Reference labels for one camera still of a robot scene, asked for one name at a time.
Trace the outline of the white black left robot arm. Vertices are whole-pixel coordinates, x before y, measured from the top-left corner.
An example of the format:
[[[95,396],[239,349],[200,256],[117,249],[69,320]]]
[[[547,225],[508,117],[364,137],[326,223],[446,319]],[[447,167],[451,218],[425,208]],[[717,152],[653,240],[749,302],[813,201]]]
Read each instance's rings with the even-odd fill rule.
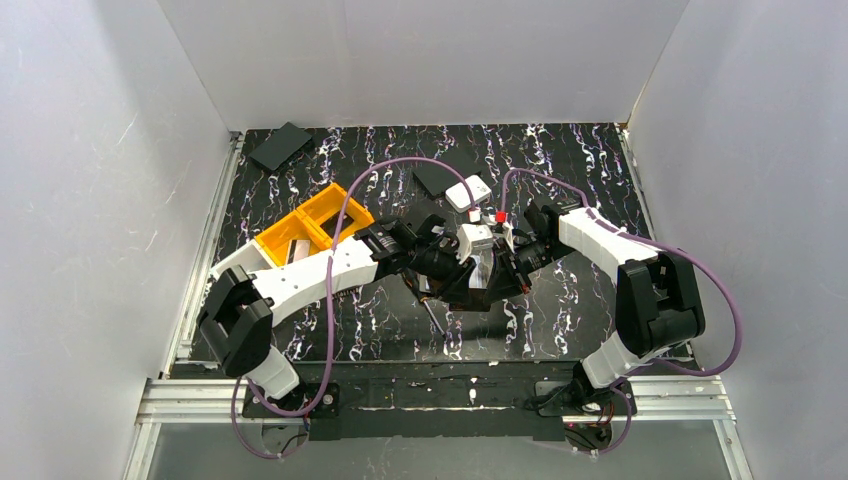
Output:
[[[275,400],[295,390],[300,378],[272,346],[282,320],[320,298],[400,275],[421,300],[459,306],[475,300],[475,254],[493,245],[491,229],[463,224],[457,232],[429,215],[420,224],[399,218],[375,222],[335,248],[282,267],[248,272],[226,268],[213,283],[198,327],[224,374],[243,377]]]

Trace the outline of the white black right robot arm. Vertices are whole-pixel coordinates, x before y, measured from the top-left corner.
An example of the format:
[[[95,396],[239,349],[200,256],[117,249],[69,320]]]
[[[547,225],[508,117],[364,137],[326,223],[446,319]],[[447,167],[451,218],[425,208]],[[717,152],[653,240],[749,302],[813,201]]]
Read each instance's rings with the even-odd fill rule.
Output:
[[[575,366],[573,391],[589,394],[607,389],[704,332],[706,322],[691,261],[627,238],[594,208],[559,214],[530,204],[525,218],[532,233],[528,242],[515,245],[506,212],[494,216],[501,237],[493,246],[486,301],[528,292],[531,273],[573,252],[599,267],[615,288],[614,331]]]

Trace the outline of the black card in bin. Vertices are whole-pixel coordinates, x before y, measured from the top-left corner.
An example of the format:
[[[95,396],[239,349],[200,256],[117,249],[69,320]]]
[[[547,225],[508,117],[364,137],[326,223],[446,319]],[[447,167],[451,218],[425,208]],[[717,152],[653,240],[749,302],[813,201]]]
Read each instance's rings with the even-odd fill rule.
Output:
[[[321,224],[322,230],[332,238],[335,235],[336,226],[338,223],[338,216],[335,215]]]

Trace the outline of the grey card in bin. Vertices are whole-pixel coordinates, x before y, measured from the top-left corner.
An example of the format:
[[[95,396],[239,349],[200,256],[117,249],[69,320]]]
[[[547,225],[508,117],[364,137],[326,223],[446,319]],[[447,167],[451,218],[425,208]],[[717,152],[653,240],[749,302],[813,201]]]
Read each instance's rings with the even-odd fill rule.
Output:
[[[293,239],[289,242],[286,265],[308,258],[311,255],[312,243],[307,239]]]

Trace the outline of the yellow black screwdriver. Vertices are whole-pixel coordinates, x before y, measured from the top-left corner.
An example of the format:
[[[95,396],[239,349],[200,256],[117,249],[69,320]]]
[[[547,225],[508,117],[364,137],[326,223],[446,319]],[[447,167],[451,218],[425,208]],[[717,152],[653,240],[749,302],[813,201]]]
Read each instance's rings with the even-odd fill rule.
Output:
[[[446,338],[447,338],[447,332],[445,331],[445,329],[444,329],[444,328],[442,327],[442,325],[440,324],[439,319],[438,319],[438,317],[436,316],[436,314],[435,314],[435,312],[434,312],[433,308],[429,305],[429,303],[428,303],[426,300],[421,300],[421,301],[420,301],[420,304],[423,306],[423,308],[424,308],[424,309],[425,309],[425,311],[427,312],[427,314],[428,314],[428,316],[429,316],[430,323],[431,323],[431,325],[433,326],[433,328],[435,329],[435,331],[436,331],[436,332],[437,332],[437,333],[438,333],[438,334],[439,334],[439,335],[440,335],[443,339],[446,339]]]

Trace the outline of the white rectangular box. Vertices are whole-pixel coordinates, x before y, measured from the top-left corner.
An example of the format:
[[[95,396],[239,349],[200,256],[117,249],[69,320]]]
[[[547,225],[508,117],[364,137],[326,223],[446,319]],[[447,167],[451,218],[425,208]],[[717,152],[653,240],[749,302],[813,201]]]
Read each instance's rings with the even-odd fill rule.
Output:
[[[491,187],[479,176],[471,175],[445,191],[445,199],[458,213],[467,212],[491,197]]]

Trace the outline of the black flat box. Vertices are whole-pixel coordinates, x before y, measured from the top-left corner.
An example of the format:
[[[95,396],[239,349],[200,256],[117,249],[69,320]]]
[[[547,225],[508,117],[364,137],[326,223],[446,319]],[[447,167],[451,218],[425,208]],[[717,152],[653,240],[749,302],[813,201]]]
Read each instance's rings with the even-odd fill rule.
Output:
[[[479,175],[482,172],[482,167],[477,161],[461,147],[449,148],[437,158],[437,161],[450,166],[464,178]],[[449,188],[459,183],[453,174],[431,163],[415,167],[413,176],[424,189],[427,197],[433,200],[440,198]]]

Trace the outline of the yellow plastic bin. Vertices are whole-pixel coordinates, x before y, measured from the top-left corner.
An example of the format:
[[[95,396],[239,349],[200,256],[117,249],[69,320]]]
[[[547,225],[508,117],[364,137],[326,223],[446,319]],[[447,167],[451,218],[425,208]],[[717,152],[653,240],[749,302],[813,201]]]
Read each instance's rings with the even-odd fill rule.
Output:
[[[276,266],[286,265],[288,245],[293,239],[310,240],[311,255],[327,250],[334,236],[330,238],[321,224],[335,215],[339,218],[346,195],[346,190],[332,183],[259,233],[255,240]]]

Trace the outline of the black flat pad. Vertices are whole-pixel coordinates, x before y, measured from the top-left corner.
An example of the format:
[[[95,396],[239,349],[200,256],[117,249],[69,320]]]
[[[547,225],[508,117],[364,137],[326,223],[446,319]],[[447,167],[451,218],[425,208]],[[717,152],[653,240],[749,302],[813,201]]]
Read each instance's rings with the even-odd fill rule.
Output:
[[[313,145],[313,136],[310,133],[291,122],[286,122],[254,148],[248,154],[248,159],[263,171],[277,172]]]

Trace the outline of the aluminium left side rail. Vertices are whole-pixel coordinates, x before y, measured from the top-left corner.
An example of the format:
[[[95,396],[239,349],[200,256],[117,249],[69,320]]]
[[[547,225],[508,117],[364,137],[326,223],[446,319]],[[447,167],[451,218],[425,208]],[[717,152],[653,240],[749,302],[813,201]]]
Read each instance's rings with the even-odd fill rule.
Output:
[[[164,364],[158,380],[170,377],[171,371],[180,359],[187,358],[191,352],[192,338],[196,329],[196,316],[199,312],[212,261],[215,257],[218,236],[220,235],[227,203],[237,172],[240,152],[245,134],[240,131],[230,133],[229,151],[217,181],[211,205],[200,237],[200,243],[192,263],[190,275],[178,311],[177,322],[169,342]]]

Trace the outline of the aluminium rail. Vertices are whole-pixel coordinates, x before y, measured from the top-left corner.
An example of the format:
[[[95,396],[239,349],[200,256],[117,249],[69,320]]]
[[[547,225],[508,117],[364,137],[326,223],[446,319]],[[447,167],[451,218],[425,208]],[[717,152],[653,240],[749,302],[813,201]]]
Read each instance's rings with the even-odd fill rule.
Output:
[[[552,383],[520,383],[517,378],[472,376],[441,379],[365,378],[336,381],[310,417],[338,419],[356,412],[520,411],[525,398],[542,395]],[[637,420],[733,421],[735,412],[717,377],[634,377],[621,386]],[[229,380],[155,380],[145,388],[139,423],[225,423],[231,411],[247,419],[274,413]]]
[[[178,311],[177,322],[169,342],[164,364],[158,380],[170,377],[171,371],[180,359],[187,358],[191,352],[192,338],[196,329],[196,316],[199,312],[212,261],[215,257],[218,236],[220,235],[227,203],[237,172],[240,152],[245,134],[240,131],[230,133],[229,151],[217,181],[211,205],[200,237],[200,243],[192,263],[190,275]]]

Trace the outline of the aluminium front rail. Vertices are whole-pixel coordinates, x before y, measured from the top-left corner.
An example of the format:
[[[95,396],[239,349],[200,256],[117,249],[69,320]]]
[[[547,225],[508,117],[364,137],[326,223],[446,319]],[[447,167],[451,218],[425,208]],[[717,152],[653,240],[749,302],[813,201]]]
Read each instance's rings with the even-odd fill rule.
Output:
[[[441,379],[365,378],[336,381],[310,417],[338,419],[356,412],[520,411],[525,398],[542,395],[552,383],[520,383],[517,378],[472,376]],[[717,377],[634,377],[621,386],[637,420],[733,421],[735,412]],[[145,388],[139,423],[225,423],[231,411],[247,419],[274,413],[229,380],[155,380]]]

